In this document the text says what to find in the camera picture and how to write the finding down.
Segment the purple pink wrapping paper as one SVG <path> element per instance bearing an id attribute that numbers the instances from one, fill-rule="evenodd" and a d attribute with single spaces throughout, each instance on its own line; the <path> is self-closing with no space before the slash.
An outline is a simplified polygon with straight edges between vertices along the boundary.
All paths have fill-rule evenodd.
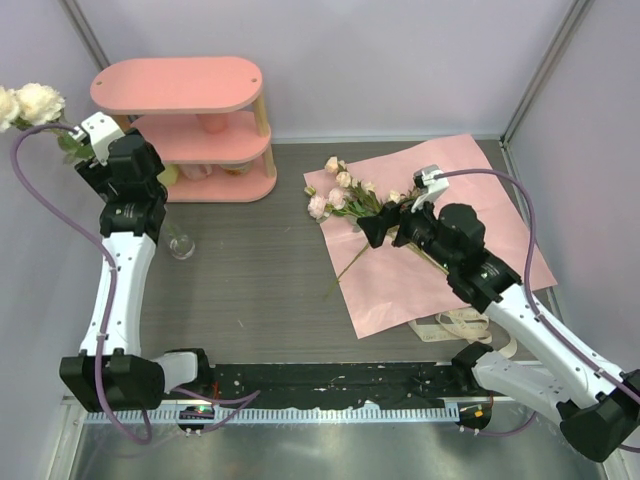
<path id="1" fill-rule="evenodd" d="M 444 171 L 467 168 L 507 169 L 495 140 L 475 140 L 469 135 L 443 137 L 421 143 L 317 144 L 301 154 L 301 180 L 321 195 L 335 188 L 325 168 L 332 156 L 348 163 L 349 171 L 373 183 L 385 198 L 392 191 L 407 191 L 412 173 L 436 164 Z M 490 251 L 523 273 L 529 231 L 515 204 L 512 188 L 492 175 L 453 178 L 449 190 L 437 201 L 474 207 L 486 225 Z M 461 307 L 444 272 L 410 248 L 390 244 L 362 253 L 366 240 L 344 218 L 323 223 L 305 222 L 316 237 L 313 252 L 302 256 L 312 292 L 328 303 L 341 300 L 347 325 L 357 338 L 379 338 L 391 328 L 420 317 Z"/>

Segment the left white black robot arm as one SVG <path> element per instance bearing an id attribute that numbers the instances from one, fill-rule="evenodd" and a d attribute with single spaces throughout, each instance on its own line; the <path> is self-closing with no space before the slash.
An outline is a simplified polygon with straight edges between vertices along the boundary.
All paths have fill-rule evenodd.
<path id="1" fill-rule="evenodd" d="M 88 412 L 153 410 L 176 387 L 193 399 L 212 389 L 202 349 L 170 350 L 153 360 L 141 353 L 145 283 L 166 217 L 168 193 L 157 178 L 163 169 L 136 129 L 108 143 L 105 163 L 83 161 L 76 168 L 105 200 L 93 314 L 78 354 L 63 358 L 59 367 L 63 383 Z"/>

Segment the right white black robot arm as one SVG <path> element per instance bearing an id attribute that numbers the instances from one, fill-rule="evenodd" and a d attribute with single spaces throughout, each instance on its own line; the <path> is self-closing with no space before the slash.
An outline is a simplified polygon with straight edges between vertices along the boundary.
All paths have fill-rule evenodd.
<path id="1" fill-rule="evenodd" d="M 453 360 L 457 391 L 472 395 L 482 388 L 516 400 L 559 426 L 565 440 L 595 462 L 638 428 L 639 373 L 599 355 L 555 318 L 486 248 L 485 226 L 471 206 L 436 211 L 430 203 L 390 202 L 357 224 L 373 248 L 395 228 L 393 246 L 414 245 L 444 267 L 453 293 L 522 342 L 545 368 L 519 366 L 490 347 L 467 347 Z"/>

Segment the pink flower bouquet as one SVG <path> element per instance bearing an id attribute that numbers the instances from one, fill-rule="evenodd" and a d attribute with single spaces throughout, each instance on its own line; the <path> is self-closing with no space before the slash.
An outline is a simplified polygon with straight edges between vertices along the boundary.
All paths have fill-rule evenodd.
<path id="1" fill-rule="evenodd" d="M 332 188 L 328 194 L 323 195 L 313 186 L 308 185 L 304 188 L 305 194 L 309 197 L 307 211 L 309 215 L 319 224 L 327 221 L 332 217 L 340 217 L 348 220 L 354 227 L 356 232 L 362 231 L 357 225 L 356 220 L 360 217 L 377 214 L 382 206 L 388 202 L 395 202 L 403 207 L 412 207 L 415 199 L 419 195 L 418 188 L 414 186 L 405 193 L 391 191 L 387 197 L 379 198 L 375 185 L 371 182 L 364 182 L 352 175 L 345 161 L 338 159 L 336 156 L 330 157 L 324 167 L 324 170 L 335 177 L 336 186 Z M 384 241 L 394 240 L 398 230 L 398 225 L 389 229 Z M 348 270 L 359 260 L 366 251 L 373 249 L 369 246 L 368 241 L 353 259 L 344 267 L 344 269 L 336 275 L 336 279 L 328 289 L 332 293 L 340 284 L 342 277 Z"/>

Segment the cream printed ribbon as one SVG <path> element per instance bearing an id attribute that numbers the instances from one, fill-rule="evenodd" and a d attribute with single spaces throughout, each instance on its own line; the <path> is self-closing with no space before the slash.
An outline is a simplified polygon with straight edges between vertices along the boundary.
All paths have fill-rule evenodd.
<path id="1" fill-rule="evenodd" d="M 468 344 L 479 342 L 491 345 L 493 335 L 490 323 L 488 316 L 467 307 L 438 313 L 434 316 L 433 324 L 411 320 L 408 326 L 424 343 L 465 340 Z"/>

